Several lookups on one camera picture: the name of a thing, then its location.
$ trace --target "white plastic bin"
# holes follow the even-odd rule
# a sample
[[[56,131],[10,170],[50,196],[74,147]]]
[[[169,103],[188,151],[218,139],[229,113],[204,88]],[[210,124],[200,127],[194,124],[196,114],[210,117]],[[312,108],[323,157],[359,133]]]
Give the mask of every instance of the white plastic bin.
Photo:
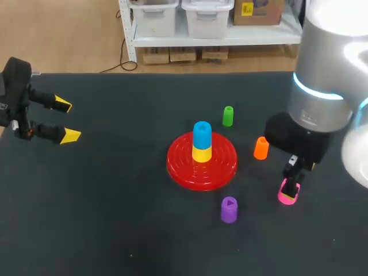
[[[222,39],[227,35],[229,11],[234,0],[182,0],[189,36],[194,39]]]
[[[174,36],[175,8],[179,0],[145,0],[146,5],[130,2],[137,31],[141,36]]]

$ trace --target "purple cup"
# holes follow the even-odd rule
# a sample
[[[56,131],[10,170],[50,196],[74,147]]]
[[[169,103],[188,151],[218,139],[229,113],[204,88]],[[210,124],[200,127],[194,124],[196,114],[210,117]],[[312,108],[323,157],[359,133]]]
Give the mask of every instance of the purple cup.
[[[225,197],[221,204],[221,220],[225,223],[233,223],[237,219],[237,202],[233,197]]]

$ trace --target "red base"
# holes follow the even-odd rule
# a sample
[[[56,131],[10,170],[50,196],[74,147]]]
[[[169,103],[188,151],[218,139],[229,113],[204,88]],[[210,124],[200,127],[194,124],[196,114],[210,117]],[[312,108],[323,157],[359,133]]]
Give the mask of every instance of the red base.
[[[174,181],[190,190],[210,191],[226,185],[235,175],[237,156],[224,136],[212,132],[212,158],[198,163],[191,157],[193,132],[177,138],[167,153],[167,171]]]

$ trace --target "orange peg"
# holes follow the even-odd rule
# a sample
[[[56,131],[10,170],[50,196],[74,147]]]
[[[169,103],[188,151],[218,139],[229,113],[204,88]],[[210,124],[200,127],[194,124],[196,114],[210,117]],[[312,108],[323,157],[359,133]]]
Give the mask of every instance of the orange peg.
[[[258,160],[265,160],[269,152],[269,146],[270,144],[267,142],[266,138],[258,138],[254,149],[254,157]]]

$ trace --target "green cylinder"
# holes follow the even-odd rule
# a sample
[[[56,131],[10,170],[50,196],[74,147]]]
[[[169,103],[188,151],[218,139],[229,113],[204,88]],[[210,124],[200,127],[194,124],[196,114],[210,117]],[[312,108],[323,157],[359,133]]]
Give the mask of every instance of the green cylinder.
[[[223,125],[225,127],[231,127],[234,120],[234,108],[227,106],[224,109]]]

